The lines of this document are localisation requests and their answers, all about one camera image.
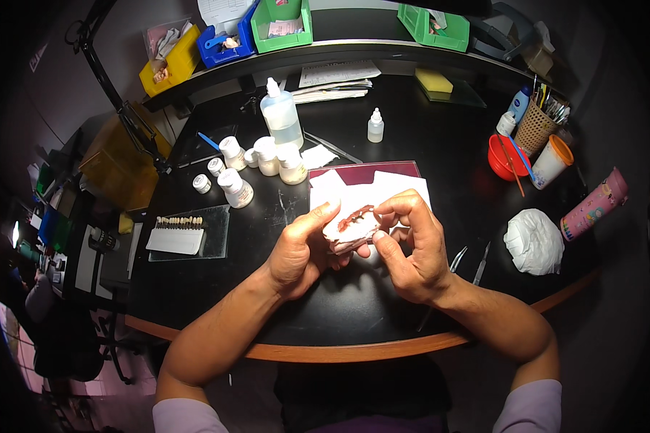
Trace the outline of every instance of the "tissue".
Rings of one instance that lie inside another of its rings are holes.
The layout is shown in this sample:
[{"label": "tissue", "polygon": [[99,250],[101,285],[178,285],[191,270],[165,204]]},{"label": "tissue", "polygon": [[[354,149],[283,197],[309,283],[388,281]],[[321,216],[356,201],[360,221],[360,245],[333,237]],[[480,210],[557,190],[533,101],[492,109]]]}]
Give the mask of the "tissue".
[{"label": "tissue", "polygon": [[508,221],[503,242],[520,272],[559,273],[563,257],[561,231],[539,209],[525,209]]}]

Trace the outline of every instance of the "hand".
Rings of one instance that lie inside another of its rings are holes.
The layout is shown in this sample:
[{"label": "hand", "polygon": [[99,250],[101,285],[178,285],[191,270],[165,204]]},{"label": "hand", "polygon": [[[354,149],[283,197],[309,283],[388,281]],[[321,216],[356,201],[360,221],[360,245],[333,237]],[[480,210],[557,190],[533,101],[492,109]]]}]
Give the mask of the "hand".
[{"label": "hand", "polygon": [[[410,302],[432,304],[452,281],[443,226],[413,189],[394,195],[373,211],[382,215],[384,229],[398,221],[409,227],[398,227],[390,235],[384,230],[373,235],[395,290]],[[401,240],[412,248],[409,257],[399,246]]]},{"label": "hand", "polygon": [[[299,216],[282,230],[272,253],[263,267],[270,283],[282,299],[299,299],[328,267],[335,271],[347,266],[351,252],[329,254],[329,244],[322,234],[325,224],[339,212],[339,199],[331,200]],[[368,257],[368,248],[361,252]]]}]

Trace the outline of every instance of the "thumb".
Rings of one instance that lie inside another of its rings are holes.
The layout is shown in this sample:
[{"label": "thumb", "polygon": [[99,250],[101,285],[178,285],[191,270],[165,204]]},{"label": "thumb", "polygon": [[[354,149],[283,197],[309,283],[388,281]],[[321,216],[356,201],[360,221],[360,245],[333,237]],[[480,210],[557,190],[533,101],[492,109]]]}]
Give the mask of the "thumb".
[{"label": "thumb", "polygon": [[321,230],[325,224],[337,215],[341,205],[339,198],[334,198],[325,204],[321,204],[311,212],[298,217],[291,224],[295,238],[305,242],[311,233]]},{"label": "thumb", "polygon": [[373,234],[373,244],[393,279],[394,277],[399,279],[407,274],[410,263],[395,239],[384,231],[378,230]]}]

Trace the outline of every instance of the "orange lid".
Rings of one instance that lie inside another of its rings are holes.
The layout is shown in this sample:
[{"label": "orange lid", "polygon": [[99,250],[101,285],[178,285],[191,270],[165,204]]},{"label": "orange lid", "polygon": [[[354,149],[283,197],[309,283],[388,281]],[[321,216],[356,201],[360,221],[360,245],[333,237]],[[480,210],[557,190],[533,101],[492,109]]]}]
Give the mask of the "orange lid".
[{"label": "orange lid", "polygon": [[573,164],[573,153],[571,153],[571,149],[568,148],[567,144],[563,143],[563,140],[559,136],[554,134],[549,135],[549,142],[567,166]]}]

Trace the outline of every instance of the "shelf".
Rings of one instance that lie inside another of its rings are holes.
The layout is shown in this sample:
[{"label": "shelf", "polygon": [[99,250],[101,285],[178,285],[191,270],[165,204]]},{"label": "shelf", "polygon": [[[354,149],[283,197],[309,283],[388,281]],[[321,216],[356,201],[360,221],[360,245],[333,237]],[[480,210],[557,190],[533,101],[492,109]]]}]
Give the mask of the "shelf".
[{"label": "shelf", "polygon": [[311,45],[257,54],[212,69],[201,69],[187,81],[154,98],[145,98],[143,105],[155,112],[220,82],[312,62],[407,60],[431,66],[451,66],[507,80],[528,82],[533,77],[528,72],[475,53],[417,44],[397,19],[395,10],[328,9],[314,10],[311,16]]}]

